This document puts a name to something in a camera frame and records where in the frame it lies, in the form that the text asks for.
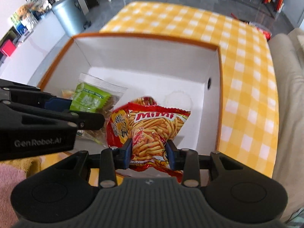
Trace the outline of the white noodle snack bag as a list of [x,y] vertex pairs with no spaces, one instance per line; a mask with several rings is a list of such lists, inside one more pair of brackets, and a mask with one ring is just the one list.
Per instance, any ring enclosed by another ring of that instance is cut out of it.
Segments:
[[103,91],[106,91],[112,95],[103,108],[97,109],[96,112],[94,112],[94,113],[102,114],[104,116],[105,123],[102,126],[102,128],[100,128],[98,130],[92,130],[92,129],[91,130],[88,130],[88,129],[80,130],[80,133],[82,134],[82,136],[84,136],[88,139],[92,139],[94,142],[96,142],[100,145],[107,146],[107,141],[106,141],[107,122],[109,121],[110,116],[114,110],[114,106],[118,103],[118,101],[121,99],[121,97],[125,94],[125,92],[127,91],[127,88],[109,83],[105,80],[102,80],[102,79],[99,79],[92,75],[84,74],[84,73],[80,74],[78,84],[82,83],[82,82],[85,82],[85,83],[95,86],[99,89],[102,89]]

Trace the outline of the orange cardboard storage box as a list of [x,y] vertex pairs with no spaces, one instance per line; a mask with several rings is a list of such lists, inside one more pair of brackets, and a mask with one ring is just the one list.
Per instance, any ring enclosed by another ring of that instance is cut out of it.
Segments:
[[151,96],[162,106],[191,111],[175,145],[199,154],[217,150],[223,117],[218,45],[177,36],[82,33],[63,47],[39,87],[59,95],[74,89],[81,73],[126,87],[119,105]]

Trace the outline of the yellow plush toy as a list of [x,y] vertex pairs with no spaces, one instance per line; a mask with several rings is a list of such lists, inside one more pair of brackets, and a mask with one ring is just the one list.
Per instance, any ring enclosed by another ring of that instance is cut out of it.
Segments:
[[37,174],[42,169],[41,159],[39,157],[1,161],[1,164],[11,165],[17,169],[23,170],[26,173],[26,178]]

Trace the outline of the red bag on floor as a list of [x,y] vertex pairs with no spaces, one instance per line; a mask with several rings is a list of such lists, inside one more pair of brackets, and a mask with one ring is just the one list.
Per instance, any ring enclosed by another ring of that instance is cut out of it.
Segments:
[[259,23],[256,23],[256,22],[249,22],[248,24],[250,26],[254,27],[255,29],[257,29],[260,33],[262,33],[266,37],[267,41],[269,41],[271,39],[272,33],[265,26],[263,26]]

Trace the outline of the red Mimi fries snack bag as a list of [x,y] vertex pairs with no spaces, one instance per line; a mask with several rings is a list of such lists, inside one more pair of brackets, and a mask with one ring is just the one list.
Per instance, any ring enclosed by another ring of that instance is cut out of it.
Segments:
[[177,108],[129,102],[112,112],[106,128],[107,144],[121,148],[130,139],[132,170],[141,172],[151,167],[181,182],[181,171],[169,166],[165,144],[176,137],[190,114]]

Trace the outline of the red box on console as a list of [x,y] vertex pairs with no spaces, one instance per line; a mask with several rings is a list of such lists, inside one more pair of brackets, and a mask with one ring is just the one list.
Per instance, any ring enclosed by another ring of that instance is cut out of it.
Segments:
[[4,54],[5,56],[10,57],[14,53],[16,48],[17,47],[13,44],[13,42],[10,39],[8,39],[2,44],[1,53]]

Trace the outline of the grey metal trash can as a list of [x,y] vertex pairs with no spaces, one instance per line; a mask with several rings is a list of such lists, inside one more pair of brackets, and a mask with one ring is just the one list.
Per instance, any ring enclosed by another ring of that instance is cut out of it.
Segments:
[[60,0],[52,5],[52,11],[68,36],[78,35],[91,26],[78,0]]

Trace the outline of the green snack packet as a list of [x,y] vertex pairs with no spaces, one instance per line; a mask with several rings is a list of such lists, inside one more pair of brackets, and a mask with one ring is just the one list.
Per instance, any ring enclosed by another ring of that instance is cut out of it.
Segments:
[[70,110],[83,112],[96,112],[105,106],[112,95],[102,89],[85,82],[76,87]]

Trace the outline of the pink fluffy blanket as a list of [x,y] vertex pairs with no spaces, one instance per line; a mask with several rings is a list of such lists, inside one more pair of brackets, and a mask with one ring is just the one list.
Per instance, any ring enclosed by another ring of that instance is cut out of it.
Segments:
[[22,169],[1,164],[1,227],[12,227],[18,220],[12,208],[10,197],[13,189],[26,178]]

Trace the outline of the red cartoon snack bag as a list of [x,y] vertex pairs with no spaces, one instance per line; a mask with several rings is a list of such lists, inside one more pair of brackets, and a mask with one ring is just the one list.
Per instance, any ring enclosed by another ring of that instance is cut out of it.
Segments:
[[157,102],[150,96],[143,96],[131,101],[133,104],[143,105],[143,106],[153,106],[157,105]]

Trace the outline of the striped teal cushion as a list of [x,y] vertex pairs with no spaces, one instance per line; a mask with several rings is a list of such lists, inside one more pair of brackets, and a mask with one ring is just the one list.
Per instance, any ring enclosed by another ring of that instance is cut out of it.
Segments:
[[304,228],[304,208],[302,207],[293,213],[286,225],[288,228]]

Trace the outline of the beige sofa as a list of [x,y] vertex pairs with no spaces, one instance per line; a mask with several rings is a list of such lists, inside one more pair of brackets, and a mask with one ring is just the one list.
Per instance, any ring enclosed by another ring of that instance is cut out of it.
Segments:
[[278,89],[279,132],[273,179],[287,191],[286,222],[303,208],[303,30],[277,34],[268,43]]

